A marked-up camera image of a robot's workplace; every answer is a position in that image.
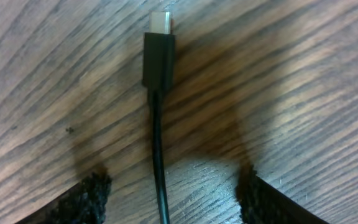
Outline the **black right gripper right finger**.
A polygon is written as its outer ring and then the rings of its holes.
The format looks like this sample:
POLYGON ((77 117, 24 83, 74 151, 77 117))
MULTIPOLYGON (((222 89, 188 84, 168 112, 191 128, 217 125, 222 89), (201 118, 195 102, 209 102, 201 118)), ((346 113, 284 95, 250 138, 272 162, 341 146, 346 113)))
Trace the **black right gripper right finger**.
POLYGON ((236 198, 246 224, 328 224, 258 177, 252 166, 240 170, 236 198))

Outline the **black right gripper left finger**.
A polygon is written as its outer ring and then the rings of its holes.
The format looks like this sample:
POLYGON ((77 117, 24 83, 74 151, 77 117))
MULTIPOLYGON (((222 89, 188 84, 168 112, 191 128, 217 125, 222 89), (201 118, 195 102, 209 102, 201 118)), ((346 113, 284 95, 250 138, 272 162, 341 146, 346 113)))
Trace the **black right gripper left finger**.
POLYGON ((19 224, 103 224, 112 178, 93 173, 19 224))

